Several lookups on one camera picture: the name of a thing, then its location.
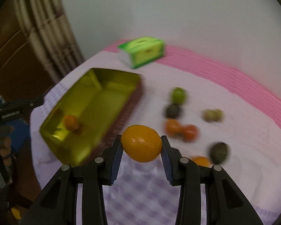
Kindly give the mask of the small mandarin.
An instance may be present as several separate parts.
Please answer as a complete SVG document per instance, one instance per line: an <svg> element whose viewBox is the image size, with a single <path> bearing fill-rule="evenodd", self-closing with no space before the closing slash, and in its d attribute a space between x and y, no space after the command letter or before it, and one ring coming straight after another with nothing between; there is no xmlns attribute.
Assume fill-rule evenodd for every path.
<svg viewBox="0 0 281 225"><path fill-rule="evenodd" d="M80 128L80 122L74 115L64 116L62 122L68 131L75 132Z"/></svg>

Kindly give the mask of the orange-red tomato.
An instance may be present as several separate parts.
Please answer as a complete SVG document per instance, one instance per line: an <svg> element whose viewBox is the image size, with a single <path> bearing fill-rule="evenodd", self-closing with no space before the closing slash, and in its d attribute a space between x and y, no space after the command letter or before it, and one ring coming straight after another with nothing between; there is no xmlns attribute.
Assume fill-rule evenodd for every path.
<svg viewBox="0 0 281 225"><path fill-rule="evenodd" d="M177 137L182 133L182 125L176 119L167 119L165 123L166 134L170 137Z"/></svg>

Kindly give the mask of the large orange mandarin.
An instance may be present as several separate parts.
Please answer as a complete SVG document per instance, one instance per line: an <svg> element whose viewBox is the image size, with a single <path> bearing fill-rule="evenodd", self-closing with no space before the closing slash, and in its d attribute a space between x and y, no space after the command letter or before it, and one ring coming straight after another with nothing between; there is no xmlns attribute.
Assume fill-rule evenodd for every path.
<svg viewBox="0 0 281 225"><path fill-rule="evenodd" d="M126 154L139 163L156 159L162 151L158 132L145 125L131 125L121 135L121 144Z"/></svg>

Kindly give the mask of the dark passion fruit upper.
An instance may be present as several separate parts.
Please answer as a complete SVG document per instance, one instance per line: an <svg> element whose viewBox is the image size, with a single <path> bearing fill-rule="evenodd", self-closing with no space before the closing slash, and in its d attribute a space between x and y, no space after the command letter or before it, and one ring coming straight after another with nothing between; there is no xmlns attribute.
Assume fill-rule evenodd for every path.
<svg viewBox="0 0 281 225"><path fill-rule="evenodd" d="M220 165L228 160L230 147L224 142L213 143L209 148L209 158L213 164Z"/></svg>

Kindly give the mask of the red tomato right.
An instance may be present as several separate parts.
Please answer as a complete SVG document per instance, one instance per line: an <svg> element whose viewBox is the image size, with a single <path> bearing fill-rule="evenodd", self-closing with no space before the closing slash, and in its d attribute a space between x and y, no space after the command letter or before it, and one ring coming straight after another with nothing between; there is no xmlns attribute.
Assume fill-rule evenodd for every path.
<svg viewBox="0 0 281 225"><path fill-rule="evenodd" d="M193 142L199 135L199 128L195 125L188 124L182 128L182 139L184 142Z"/></svg>

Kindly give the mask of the right tan longan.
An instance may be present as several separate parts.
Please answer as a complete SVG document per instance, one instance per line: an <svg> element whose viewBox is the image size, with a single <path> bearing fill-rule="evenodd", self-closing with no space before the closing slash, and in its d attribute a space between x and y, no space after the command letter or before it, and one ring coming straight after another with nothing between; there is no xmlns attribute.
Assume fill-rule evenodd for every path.
<svg viewBox="0 0 281 225"><path fill-rule="evenodd" d="M214 112L215 112L214 121L221 122L224 118L224 112L220 109L214 109Z"/></svg>

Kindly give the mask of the tan longan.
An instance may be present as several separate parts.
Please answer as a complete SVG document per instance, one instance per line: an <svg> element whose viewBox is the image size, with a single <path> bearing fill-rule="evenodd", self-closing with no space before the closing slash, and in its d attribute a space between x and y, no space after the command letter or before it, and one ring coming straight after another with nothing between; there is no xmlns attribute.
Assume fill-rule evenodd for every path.
<svg viewBox="0 0 281 225"><path fill-rule="evenodd" d="M215 121L215 118L216 118L216 113L214 110L205 109L204 111L202 111L202 119L205 122L213 122Z"/></svg>
<svg viewBox="0 0 281 225"><path fill-rule="evenodd" d="M224 118L224 112L220 109L214 109L214 112L215 112L214 121L221 122Z"/></svg>

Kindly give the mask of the left tan longan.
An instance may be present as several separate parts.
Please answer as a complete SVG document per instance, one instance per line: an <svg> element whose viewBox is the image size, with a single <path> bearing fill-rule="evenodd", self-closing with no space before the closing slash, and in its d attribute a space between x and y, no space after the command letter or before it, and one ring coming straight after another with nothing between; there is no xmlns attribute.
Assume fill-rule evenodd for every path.
<svg viewBox="0 0 281 225"><path fill-rule="evenodd" d="M214 110L205 109L204 111L202 111L202 119L205 122L213 122L215 121L215 118L216 118L216 113Z"/></svg>

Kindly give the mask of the small dark passion fruit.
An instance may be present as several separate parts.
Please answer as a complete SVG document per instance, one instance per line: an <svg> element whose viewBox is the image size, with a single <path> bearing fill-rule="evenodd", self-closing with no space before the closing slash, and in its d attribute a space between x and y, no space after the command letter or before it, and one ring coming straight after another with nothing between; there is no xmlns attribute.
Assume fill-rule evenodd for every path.
<svg viewBox="0 0 281 225"><path fill-rule="evenodd" d="M178 104L170 104L165 108L164 116L170 119L178 119L180 118L183 109Z"/></svg>

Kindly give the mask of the red gold toffee tin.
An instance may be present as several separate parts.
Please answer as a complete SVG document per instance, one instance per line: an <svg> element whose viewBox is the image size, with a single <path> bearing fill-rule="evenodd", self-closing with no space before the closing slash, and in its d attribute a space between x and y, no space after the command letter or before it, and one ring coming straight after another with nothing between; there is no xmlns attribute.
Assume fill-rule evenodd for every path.
<svg viewBox="0 0 281 225"><path fill-rule="evenodd" d="M143 94L141 75L92 68L62 96L40 127L51 152L63 164L82 166L111 146ZM74 115L80 128L62 122Z"/></svg>

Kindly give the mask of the pink foam mat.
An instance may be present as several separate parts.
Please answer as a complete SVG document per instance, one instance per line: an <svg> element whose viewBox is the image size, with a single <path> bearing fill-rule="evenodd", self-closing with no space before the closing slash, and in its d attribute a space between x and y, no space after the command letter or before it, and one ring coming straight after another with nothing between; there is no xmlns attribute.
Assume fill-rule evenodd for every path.
<svg viewBox="0 0 281 225"><path fill-rule="evenodd" d="M200 78L203 107L225 111L222 126L229 136L240 137L254 131L273 136L281 133L281 100L244 73L212 61L189 50L164 47L164 55L155 62Z"/></svg>

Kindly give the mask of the green tomato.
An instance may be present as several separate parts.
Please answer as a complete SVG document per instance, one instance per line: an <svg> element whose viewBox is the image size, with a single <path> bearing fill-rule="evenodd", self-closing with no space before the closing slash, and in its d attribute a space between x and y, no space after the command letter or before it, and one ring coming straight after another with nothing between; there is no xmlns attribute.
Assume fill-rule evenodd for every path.
<svg viewBox="0 0 281 225"><path fill-rule="evenodd" d="M175 87L170 93L172 104L183 105L187 100L187 91L180 87Z"/></svg>

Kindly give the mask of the green tissue pack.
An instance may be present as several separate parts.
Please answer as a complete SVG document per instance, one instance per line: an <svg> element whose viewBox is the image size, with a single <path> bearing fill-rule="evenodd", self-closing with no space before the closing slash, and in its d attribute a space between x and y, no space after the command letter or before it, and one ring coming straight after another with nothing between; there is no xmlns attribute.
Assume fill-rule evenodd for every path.
<svg viewBox="0 0 281 225"><path fill-rule="evenodd" d="M131 69L137 69L163 57L165 42L154 37L142 37L117 46L120 61Z"/></svg>

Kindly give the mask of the striped curtain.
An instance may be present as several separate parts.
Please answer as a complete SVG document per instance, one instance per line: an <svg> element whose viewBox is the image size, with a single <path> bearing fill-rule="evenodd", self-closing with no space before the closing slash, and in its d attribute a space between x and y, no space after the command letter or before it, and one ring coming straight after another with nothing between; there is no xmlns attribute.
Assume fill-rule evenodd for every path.
<svg viewBox="0 0 281 225"><path fill-rule="evenodd" d="M13 0L20 29L54 83L84 62L62 0Z"/></svg>

